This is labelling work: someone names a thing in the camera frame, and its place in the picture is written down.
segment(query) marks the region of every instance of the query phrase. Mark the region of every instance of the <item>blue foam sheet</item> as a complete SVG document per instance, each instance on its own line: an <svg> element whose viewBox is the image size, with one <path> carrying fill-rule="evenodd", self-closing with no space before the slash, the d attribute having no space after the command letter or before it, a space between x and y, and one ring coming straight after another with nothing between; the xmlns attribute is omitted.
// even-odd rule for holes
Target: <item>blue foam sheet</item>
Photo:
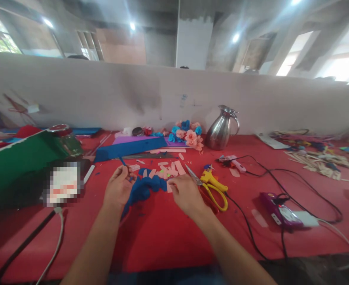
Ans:
<svg viewBox="0 0 349 285"><path fill-rule="evenodd" d="M95 155L94 163L110 160L120 156L127 156L130 154L136 154L145 152L147 150L153 150L155 148L166 147L167 143L164 137L157 139L146 139L142 141L126 142L121 144L113 144L99 148Z"/></svg>
<svg viewBox="0 0 349 285"><path fill-rule="evenodd" d="M49 127L39 128L40 130L47 129ZM95 128L72 128L73 133L75 135L93 135L100 131L102 128L95 127ZM20 128L17 129L3 129L1 130L3 133L17 133L20 130Z"/></svg>
<svg viewBox="0 0 349 285"><path fill-rule="evenodd" d="M139 174L142 175L145 169L147 168L140 169ZM152 189L153 192L158 192L160 189L166 192L167 182L166 180L159 178L157 175L154 175L152 178L140 178L138 176L134 186L131 189L130 197L123 209L122 219L128 213L130 206L138 201L145 201L151 196L150 189Z"/></svg>
<svg viewBox="0 0 349 285"><path fill-rule="evenodd" d="M15 142L18 142L18 141L21 141L22 139L20 138L8 138L8 139L4 139L2 141L4 141L5 143L15 143Z"/></svg>

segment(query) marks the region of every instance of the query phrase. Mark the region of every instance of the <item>purple extension socket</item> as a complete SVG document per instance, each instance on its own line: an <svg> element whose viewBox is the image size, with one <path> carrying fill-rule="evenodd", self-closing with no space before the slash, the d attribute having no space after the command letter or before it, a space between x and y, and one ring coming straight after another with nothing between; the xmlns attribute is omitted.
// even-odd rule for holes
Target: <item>purple extension socket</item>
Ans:
<svg viewBox="0 0 349 285"><path fill-rule="evenodd" d="M259 198L279 226L284 223L284 227L288 230L302 228L304 226L303 222L287 206L276 205L273 202L277 198L275 193L261 192Z"/></svg>

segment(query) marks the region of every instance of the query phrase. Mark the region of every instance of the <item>glass jar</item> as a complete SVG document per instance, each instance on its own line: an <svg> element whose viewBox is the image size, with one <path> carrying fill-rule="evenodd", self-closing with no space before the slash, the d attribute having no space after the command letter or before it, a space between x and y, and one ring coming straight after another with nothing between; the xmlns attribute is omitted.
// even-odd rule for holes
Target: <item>glass jar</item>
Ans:
<svg viewBox="0 0 349 285"><path fill-rule="evenodd" d="M48 132L52 133L58 140L60 146L72 157L83 155L81 143L76 139L73 130L66 124L54 125Z"/></svg>

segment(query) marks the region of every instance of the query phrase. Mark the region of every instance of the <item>yellow-handled scissors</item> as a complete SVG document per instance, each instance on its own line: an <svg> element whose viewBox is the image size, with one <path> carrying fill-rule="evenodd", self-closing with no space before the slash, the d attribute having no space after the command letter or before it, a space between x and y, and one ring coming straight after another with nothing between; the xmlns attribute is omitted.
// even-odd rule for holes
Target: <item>yellow-handled scissors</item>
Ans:
<svg viewBox="0 0 349 285"><path fill-rule="evenodd" d="M226 211L227 210L227 207L228 207L228 204L227 204L227 199L226 199L226 196L225 194L223 194L223 192L226 192L228 190L228 187L227 186L224 186L222 185L221 183L219 183L215 178L214 176L211 174L211 172L209 171L204 171L203 174L202 174L202 177L201 179L199 179L195 174L194 172L185 164L186 168L188 169L189 171L189 174L190 176L194 179L195 183L198 185L198 186L203 186L205 187L207 193L209 194L210 196L210 199L213 201L213 203L218 207L218 209L222 212ZM216 190L221 196L222 196L222 199L223 199L223 202L224 202L224 206L223 207L220 207L217 203L217 201L214 199L213 197L213 194L211 194L211 191L210 191L210 188Z"/></svg>

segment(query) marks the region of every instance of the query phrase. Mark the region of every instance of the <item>forearm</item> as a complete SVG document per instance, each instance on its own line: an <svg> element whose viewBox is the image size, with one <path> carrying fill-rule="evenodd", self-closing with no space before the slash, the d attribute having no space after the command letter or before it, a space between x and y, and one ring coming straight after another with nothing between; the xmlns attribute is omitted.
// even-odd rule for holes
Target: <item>forearm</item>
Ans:
<svg viewBox="0 0 349 285"><path fill-rule="evenodd" d="M120 217L120 208L101 208L85 244L61 285L106 284Z"/></svg>
<svg viewBox="0 0 349 285"><path fill-rule="evenodd" d="M211 244L229 284L276 284L261 265L234 239L208 208L195 223Z"/></svg>

